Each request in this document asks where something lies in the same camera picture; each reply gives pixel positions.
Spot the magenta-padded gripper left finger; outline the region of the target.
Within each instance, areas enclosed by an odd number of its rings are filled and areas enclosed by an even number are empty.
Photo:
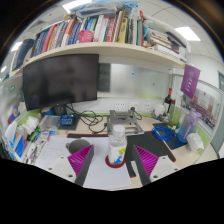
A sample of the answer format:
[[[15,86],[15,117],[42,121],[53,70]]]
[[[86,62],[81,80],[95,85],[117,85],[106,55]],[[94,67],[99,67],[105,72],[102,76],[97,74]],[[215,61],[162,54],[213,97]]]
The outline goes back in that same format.
[[[68,157],[58,157],[51,165],[48,166],[47,170],[50,173],[75,183],[78,186],[82,186],[85,182],[93,156],[94,146],[90,145]]]

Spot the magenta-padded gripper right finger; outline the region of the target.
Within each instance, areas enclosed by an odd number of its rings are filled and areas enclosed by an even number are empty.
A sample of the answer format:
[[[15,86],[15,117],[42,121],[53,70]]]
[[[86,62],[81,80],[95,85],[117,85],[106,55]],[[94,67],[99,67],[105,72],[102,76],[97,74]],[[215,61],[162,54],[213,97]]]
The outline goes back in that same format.
[[[179,170],[179,167],[168,156],[158,157],[137,145],[133,146],[132,155],[143,186]]]

